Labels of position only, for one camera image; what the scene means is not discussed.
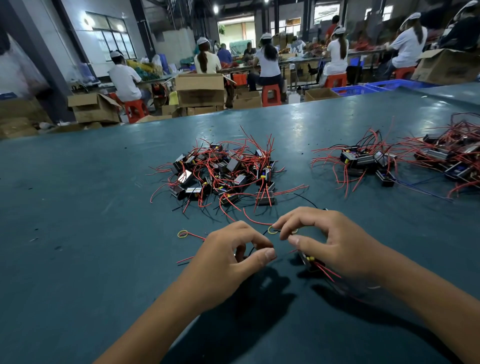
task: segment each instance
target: workbench surface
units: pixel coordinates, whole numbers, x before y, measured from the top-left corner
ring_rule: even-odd
[[[191,204],[185,215],[169,192],[149,203],[166,175],[148,166],[174,161],[195,138],[242,138],[240,125],[265,146],[285,173],[277,190],[302,183],[319,208],[339,210],[384,244],[480,298],[478,194],[453,203],[366,176],[344,198],[331,166],[310,169],[311,149],[353,144],[380,128],[390,141],[425,134],[454,112],[480,107],[397,90],[278,107],[223,112],[99,130],[0,142],[0,352],[3,363],[88,363],[113,343],[180,274],[175,262],[200,246],[194,237],[225,226]],[[435,171],[400,166],[415,182]],[[443,178],[422,185],[445,196]],[[249,216],[273,223],[298,206],[295,195]],[[244,219],[231,209],[232,217]],[[258,231],[265,227],[252,224]],[[320,241],[313,228],[303,235]],[[360,303],[305,274],[286,242],[268,235],[278,259],[234,297],[201,315],[165,363],[448,363],[451,352],[383,289],[351,282]]]

